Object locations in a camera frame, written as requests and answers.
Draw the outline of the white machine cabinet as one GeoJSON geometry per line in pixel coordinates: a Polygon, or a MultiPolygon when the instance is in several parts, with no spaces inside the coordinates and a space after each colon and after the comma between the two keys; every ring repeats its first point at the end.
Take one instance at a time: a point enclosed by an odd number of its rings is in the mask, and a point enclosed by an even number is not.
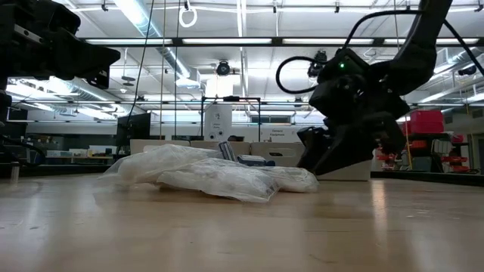
{"type": "Polygon", "coordinates": [[[231,136],[232,106],[213,104],[204,111],[205,141],[226,141],[231,136]]]}

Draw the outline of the black overhead light bar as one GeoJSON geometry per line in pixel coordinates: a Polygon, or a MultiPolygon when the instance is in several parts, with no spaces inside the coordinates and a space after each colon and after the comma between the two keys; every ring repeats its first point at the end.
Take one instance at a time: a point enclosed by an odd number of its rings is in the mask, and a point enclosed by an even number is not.
{"type": "MultiPolygon", "coordinates": [[[[231,38],[85,38],[81,39],[93,45],[107,47],[343,47],[345,38],[303,38],[303,37],[231,37],[231,38]]],[[[484,47],[484,37],[463,38],[464,43],[470,47],[484,47]]],[[[353,38],[348,43],[350,47],[366,48],[393,48],[402,46],[402,38],[353,38]]],[[[456,38],[438,38],[437,47],[461,47],[456,38]]]]}

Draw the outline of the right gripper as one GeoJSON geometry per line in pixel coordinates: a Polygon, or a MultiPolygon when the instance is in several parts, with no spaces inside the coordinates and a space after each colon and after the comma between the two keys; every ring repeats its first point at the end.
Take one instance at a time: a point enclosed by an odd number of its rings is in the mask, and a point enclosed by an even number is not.
{"type": "Polygon", "coordinates": [[[329,129],[357,131],[337,133],[325,150],[321,147],[324,128],[310,126],[297,132],[305,147],[297,165],[313,166],[315,175],[372,159],[377,143],[385,151],[400,151],[405,145],[396,120],[409,112],[409,105],[385,82],[369,82],[358,75],[325,79],[316,86],[309,104],[326,117],[329,129]]]}

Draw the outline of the white opaque storage bin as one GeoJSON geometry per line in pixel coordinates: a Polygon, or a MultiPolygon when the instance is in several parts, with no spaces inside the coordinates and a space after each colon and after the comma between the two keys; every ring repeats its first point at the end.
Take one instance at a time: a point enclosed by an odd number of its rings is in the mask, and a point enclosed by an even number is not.
{"type": "Polygon", "coordinates": [[[172,155],[190,150],[188,141],[167,140],[130,140],[131,154],[146,153],[150,155],[172,155]]]}

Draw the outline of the black monitor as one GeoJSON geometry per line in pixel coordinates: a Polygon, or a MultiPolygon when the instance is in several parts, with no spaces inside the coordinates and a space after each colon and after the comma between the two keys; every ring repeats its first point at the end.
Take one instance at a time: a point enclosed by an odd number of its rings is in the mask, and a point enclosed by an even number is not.
{"type": "Polygon", "coordinates": [[[150,138],[151,114],[142,113],[120,117],[116,126],[116,147],[120,150],[130,145],[132,139],[147,140],[150,138]]]}

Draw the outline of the black aluminium table frame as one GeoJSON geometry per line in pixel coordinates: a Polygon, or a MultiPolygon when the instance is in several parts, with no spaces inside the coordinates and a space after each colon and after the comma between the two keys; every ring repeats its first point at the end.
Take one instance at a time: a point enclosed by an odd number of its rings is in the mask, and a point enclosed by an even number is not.
{"type": "MultiPolygon", "coordinates": [[[[34,168],[21,167],[20,176],[87,175],[102,173],[107,169],[106,165],[41,165],[34,168]]],[[[484,188],[484,175],[396,171],[371,172],[371,178],[424,181],[484,188]]]]}

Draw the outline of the black metal stand frame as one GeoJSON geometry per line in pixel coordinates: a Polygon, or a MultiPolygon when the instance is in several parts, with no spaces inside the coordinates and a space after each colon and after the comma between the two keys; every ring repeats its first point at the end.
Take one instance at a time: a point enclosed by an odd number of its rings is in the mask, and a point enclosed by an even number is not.
{"type": "Polygon", "coordinates": [[[204,124],[205,122],[205,111],[208,110],[214,104],[229,104],[229,105],[248,105],[252,107],[258,116],[258,141],[261,140],[261,98],[260,97],[240,97],[240,96],[227,96],[227,97],[205,97],[202,96],[200,99],[200,136],[204,136],[204,124]]]}

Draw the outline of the silver ceiling duct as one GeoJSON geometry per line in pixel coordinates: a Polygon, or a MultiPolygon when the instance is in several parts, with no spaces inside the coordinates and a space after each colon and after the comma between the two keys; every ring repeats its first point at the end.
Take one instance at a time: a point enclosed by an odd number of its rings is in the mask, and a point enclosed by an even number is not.
{"type": "Polygon", "coordinates": [[[167,39],[163,36],[161,28],[154,22],[154,15],[148,10],[144,0],[114,0],[114,2],[145,38],[162,40],[162,45],[155,49],[162,56],[163,62],[174,72],[177,87],[199,88],[201,86],[200,73],[179,58],[175,49],[167,46],[167,39]]]}

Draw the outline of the red plastic crate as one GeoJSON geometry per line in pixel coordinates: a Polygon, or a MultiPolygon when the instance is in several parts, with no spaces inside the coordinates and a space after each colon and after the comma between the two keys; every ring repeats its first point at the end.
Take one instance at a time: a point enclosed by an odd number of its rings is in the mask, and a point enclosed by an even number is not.
{"type": "Polygon", "coordinates": [[[410,114],[409,128],[415,134],[444,132],[444,118],[440,110],[415,110],[410,114]]]}

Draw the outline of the clear bag of cotton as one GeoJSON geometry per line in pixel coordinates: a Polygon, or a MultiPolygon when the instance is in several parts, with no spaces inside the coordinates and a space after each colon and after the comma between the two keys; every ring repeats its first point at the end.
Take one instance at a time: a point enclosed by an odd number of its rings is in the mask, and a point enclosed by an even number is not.
{"type": "Polygon", "coordinates": [[[275,180],[265,172],[216,158],[164,170],[157,182],[242,202],[268,202],[279,191],[275,180]]]}
{"type": "Polygon", "coordinates": [[[269,175],[279,188],[291,193],[316,193],[318,179],[304,168],[263,166],[259,170],[269,175]]]}
{"type": "Polygon", "coordinates": [[[149,146],[149,149],[115,162],[98,179],[121,186],[154,183],[166,170],[208,158],[222,158],[218,150],[186,147],[174,144],[149,146]]]}

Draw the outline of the shelf with red bins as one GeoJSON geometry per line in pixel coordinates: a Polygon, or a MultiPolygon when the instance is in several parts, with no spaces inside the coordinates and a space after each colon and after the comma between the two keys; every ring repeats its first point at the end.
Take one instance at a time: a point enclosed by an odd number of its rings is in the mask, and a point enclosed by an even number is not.
{"type": "Polygon", "coordinates": [[[462,148],[469,144],[464,136],[452,133],[408,134],[399,153],[375,151],[378,171],[428,172],[440,174],[469,173],[469,155],[462,148]]]}

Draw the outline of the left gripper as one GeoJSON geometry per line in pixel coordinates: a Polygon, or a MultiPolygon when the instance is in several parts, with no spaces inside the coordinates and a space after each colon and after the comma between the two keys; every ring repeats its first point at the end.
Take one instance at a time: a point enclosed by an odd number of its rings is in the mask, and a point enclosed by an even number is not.
{"type": "Polygon", "coordinates": [[[0,79],[79,77],[109,88],[120,53],[79,39],[80,25],[78,15],[52,0],[0,0],[0,79]]]}

